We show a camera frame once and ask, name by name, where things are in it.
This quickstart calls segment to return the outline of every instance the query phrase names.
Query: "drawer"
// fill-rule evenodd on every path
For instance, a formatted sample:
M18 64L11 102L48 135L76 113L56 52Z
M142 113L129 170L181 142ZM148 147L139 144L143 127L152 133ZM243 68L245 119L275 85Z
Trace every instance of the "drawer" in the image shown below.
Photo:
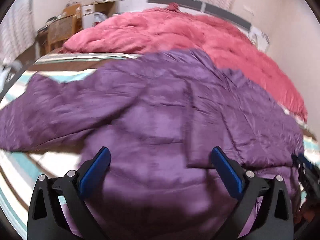
M90 28L94 26L94 13L85 15L82 17L82 29Z
M82 16L90 13L94 13L94 4L82 6Z

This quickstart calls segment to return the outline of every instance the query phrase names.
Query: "jacket sleeve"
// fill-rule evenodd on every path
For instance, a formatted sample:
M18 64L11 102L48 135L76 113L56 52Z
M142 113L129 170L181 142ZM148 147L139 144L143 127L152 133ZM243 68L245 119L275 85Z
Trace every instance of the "jacket sleeve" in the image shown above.
M106 67L70 83L35 74L25 93L0 111L0 148L27 151L76 142L119 116L145 87L141 75Z

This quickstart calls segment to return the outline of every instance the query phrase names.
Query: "blue gripper pad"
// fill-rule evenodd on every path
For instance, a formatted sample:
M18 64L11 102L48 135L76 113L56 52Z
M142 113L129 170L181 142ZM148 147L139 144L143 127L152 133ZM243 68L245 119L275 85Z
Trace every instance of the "blue gripper pad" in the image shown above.
M303 153L299 153L298 157L309 170L312 170L313 164L310 161L308 161L308 159L303 155Z
M111 162L111 153L108 148L102 147L93 159L88 171L79 181L79 195L81 199L86 199L97 187L101 179L104 177L106 170Z
M244 182L237 175L229 161L229 158L220 147L213 148L211 152L211 162L214 168L217 170L230 196L240 200L243 196Z

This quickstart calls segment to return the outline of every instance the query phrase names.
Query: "wooden furniture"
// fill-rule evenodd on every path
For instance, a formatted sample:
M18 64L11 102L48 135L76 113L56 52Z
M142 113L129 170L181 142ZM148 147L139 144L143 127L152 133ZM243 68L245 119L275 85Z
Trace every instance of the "wooden furniture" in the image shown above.
M44 56L63 43L75 33L95 25L94 13L101 12L107 17L116 13L113 0L97 1L81 6L72 4L62 10L62 17L38 30L36 41L40 45L40 55Z
M49 25L47 53L53 49L62 47L62 44L76 33L76 22L76 17L74 15L69 15L57 19Z
M82 30L81 4L72 4L62 10L62 18L55 20L48 27L46 54L62 47L71 36Z
M116 2L113 0L98 1L82 6L82 26L83 29L95 26L94 13L101 12L107 17L116 13Z

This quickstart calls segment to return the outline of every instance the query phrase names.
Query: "bed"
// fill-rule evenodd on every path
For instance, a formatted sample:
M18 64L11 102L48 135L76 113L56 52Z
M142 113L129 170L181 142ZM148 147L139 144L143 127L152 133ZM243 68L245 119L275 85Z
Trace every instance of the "bed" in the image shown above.
M2 109L25 91L28 80L36 71L58 82L71 82L84 79L108 61L135 59L139 56L116 53L47 55L22 74L4 96L0 108ZM305 129L306 125L297 120ZM318 143L311 137L304 136L304 147L306 157L320 164ZM0 151L1 208L23 239L26 239L28 205L37 177L40 174L46 174L49 178L63 176L68 170L77 169L81 148L82 145L27 153ZM303 189L301 189L301 198L303 203L305 198ZM63 197L60 198L60 202L62 205L65 203Z
M209 9L214 10L215 8L207 7L207 12L209 12ZM148 12L164 12L166 14L168 10L172 13L179 14L176 5L169 5L169 9L156 9L153 11L150 10ZM126 21L125 17L122 19L123 21L121 21L121 16L116 16L113 19L112 23L112 25L115 26L115 29L120 30L120 34L121 32L122 34L125 33L125 31L123 32L124 29L121 27L121 24L127 25L127 27L131 28L131 30L126 34L130 34L130 32L132 31L132 27L137 27L139 25L132 25L132 21ZM241 54L240 57L244 57L244 51L246 49L252 51L251 42L246 38L245 35L241 35L238 29L233 25L226 24L226 22L220 19L216 19L211 23L206 23L206 20L207 19L205 17L197 19L197 21L203 22L208 25L213 25L215 26L215 28L220 28L221 31L217 33L218 36L220 35L219 39L225 39L224 35L227 36L227 39L235 38L233 40L233 46L226 45L225 47L222 46L222 48L219 48L220 50L228 51L228 54L220 54L219 57L216 57L214 56L214 51L210 51L209 53L214 61L218 62L218 64L221 64L220 66L222 68L230 67L230 61L226 61L226 58L230 56L230 53L234 58L234 61L232 63L235 64L234 62L239 59L238 53ZM100 32L104 27L103 25L100 25L99 27L102 29L96 28L96 30ZM120 43L123 43L123 41L121 40L124 39L119 39L119 33L115 33L113 35L114 36L112 38L118 41L120 40ZM138 45L133 44L133 47L129 48L126 48L125 46L123 47L123 44L117 44L115 48L120 48L119 50L111 47L108 49L103 48L102 51L98 51L101 46L99 44L97 45L97 43L91 46L94 42L89 44L89 42L86 43L85 41L79 46L78 41L83 41L86 37L92 37L92 34L85 34L83 32L83 36L76 35L65 44L62 51L73 52L72 54L50 54L38 60L33 66L28 69L28 71L24 72L18 79L18 81L10 88L8 93L4 96L4 99L1 101L0 108L4 107L12 100L19 97L25 91L28 80L36 71L41 71L42 75L48 76L58 82L71 82L84 79L86 76L94 73L96 69L101 67L106 62L112 60L136 59L140 56L139 54L142 53L148 54L149 52L152 52L154 50L172 49L177 46L176 44L174 44L173 46L169 46L168 48L166 46L164 46L163 48L152 48L152 43L148 43L148 41L142 39L142 43L145 42L148 46L150 45L151 48L148 48L148 46L141 46L140 43L138 43ZM239 44L244 45L244 47L242 47L242 49L240 49L239 51L235 51L235 48ZM184 45L180 43L178 47L184 48ZM112 51L112 53L103 52L105 50ZM279 96L273 94L273 96L276 97L278 102L283 103L290 109L288 110L286 107L284 107L286 114L293 114L297 116L297 120L300 122L300 124L304 125L304 123L300 120L306 120L307 118L303 100L298 92L295 91L295 88L291 84L290 80L288 80L288 78L286 78L286 76L279 69L277 69L277 66L274 66L270 59L268 59L264 54L257 53L257 57L258 59L253 59L252 62L258 62L260 59L263 59L263 61L265 62L265 68L259 68L257 71L261 75L258 74L256 80L252 75L252 79L259 83L264 89L268 90L271 94L275 93L275 91L269 89L270 87L272 87L272 84L274 82L281 83L279 82L280 80L283 81L284 85L282 88L284 88L285 90L289 88L290 96L288 96L288 98L286 94L281 94ZM246 76L251 76L253 70L252 66L253 65L251 65L251 67L247 69L242 69L240 67L240 69L246 74ZM269 66L272 66L272 72L268 72ZM266 76L269 79L273 79L273 81L267 84L266 80L268 80L268 78L266 78ZM314 158L319 155L317 143L315 141L310 141L308 137L304 137L304 140L306 152L308 148L313 148L313 154L309 157L314 160ZM78 147L73 148L58 148L42 152L11 153L3 150L0 151L0 158L2 160L0 165L0 172L2 175L0 177L0 204L2 209L4 210L4 213L9 218L11 224L15 227L16 231L22 238L26 239L28 203L30 202L32 189L37 177L43 173L47 174L48 177L63 176L68 170L76 169L80 160L79 152L81 148L82 145L78 145ZM60 202L63 204L64 199L60 198Z
M202 49L218 68L241 70L276 101L306 121L303 99L291 80L237 27L206 15L209 9L192 15L181 12L177 3L170 3L166 8L117 15L72 36L63 44L62 52L144 54L170 49Z

